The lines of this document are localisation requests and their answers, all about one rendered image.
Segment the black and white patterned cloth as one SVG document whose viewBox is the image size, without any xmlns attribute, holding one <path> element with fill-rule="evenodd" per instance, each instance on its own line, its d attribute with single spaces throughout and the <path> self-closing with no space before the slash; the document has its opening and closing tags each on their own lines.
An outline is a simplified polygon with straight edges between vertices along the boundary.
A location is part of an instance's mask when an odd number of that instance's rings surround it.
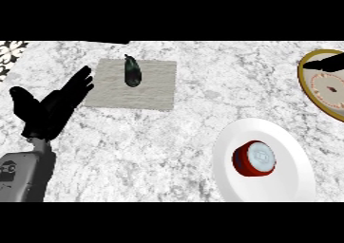
<svg viewBox="0 0 344 243">
<path fill-rule="evenodd" d="M 26 46 L 26 41 L 0 41 L 0 84 L 6 80 Z"/>
</svg>

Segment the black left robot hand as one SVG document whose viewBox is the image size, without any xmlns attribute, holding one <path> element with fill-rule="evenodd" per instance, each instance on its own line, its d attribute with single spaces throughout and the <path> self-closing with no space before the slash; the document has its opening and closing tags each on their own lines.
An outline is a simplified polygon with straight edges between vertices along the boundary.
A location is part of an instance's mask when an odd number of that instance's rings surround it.
<svg viewBox="0 0 344 243">
<path fill-rule="evenodd" d="M 22 137 L 55 140 L 71 119 L 74 109 L 94 88 L 91 68 L 84 66 L 59 90 L 53 90 L 38 101 L 21 86 L 10 88 L 15 115 L 24 120 Z"/>
</svg>

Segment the grey cloth placemat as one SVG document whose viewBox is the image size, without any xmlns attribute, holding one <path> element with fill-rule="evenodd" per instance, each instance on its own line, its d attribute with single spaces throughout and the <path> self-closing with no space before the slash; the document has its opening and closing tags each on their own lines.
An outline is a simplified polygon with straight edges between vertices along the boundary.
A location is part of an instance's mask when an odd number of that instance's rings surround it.
<svg viewBox="0 0 344 243">
<path fill-rule="evenodd" d="M 177 63 L 173 61 L 100 59 L 86 105 L 171 110 L 176 75 Z"/>
</svg>

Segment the gold-rimmed patterned bowl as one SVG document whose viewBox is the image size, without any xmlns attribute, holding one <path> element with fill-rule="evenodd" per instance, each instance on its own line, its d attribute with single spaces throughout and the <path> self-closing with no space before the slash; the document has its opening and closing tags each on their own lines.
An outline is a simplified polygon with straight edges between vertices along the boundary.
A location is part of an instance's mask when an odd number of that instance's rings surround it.
<svg viewBox="0 0 344 243">
<path fill-rule="evenodd" d="M 298 79 L 310 101 L 329 116 L 344 122 L 344 70 L 326 72 L 302 67 L 305 63 L 322 61 L 341 53 L 336 49 L 317 49 L 308 52 L 299 61 Z"/>
</svg>

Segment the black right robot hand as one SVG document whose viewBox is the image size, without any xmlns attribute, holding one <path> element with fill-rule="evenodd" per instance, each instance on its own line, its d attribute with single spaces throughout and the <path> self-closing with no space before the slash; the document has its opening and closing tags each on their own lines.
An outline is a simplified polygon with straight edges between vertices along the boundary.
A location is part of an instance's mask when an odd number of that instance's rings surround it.
<svg viewBox="0 0 344 243">
<path fill-rule="evenodd" d="M 307 62 L 302 67 L 305 69 L 323 70 L 326 72 L 344 70 L 344 52 L 320 61 Z"/>
</svg>

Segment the black flat object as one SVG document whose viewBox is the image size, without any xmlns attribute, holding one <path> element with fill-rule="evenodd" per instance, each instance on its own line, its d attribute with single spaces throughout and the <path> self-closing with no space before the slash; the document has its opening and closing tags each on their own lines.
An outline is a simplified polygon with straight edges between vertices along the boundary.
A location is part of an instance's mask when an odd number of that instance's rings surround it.
<svg viewBox="0 0 344 243">
<path fill-rule="evenodd" d="M 86 41 L 90 43 L 99 43 L 99 44 L 111 44 L 111 45 L 127 45 L 130 43 L 130 40 L 122 41 Z"/>
</svg>

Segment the dark green eggplant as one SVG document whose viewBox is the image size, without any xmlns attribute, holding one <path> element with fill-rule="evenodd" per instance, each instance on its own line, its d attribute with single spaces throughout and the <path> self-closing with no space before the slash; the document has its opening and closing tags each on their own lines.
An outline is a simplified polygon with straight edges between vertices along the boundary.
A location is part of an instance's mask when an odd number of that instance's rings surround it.
<svg viewBox="0 0 344 243">
<path fill-rule="evenodd" d="M 131 56 L 125 56 L 125 83 L 130 87 L 137 87 L 142 82 L 142 71 Z"/>
</svg>

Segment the white plate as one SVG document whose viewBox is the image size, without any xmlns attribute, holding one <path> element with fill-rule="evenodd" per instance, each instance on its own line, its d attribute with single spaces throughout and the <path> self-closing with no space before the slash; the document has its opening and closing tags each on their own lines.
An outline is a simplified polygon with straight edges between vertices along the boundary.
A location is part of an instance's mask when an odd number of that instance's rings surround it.
<svg viewBox="0 0 344 243">
<path fill-rule="evenodd" d="M 248 118 L 221 130 L 215 185 L 226 201 L 313 201 L 316 179 L 301 145 L 273 122 Z"/>
</svg>

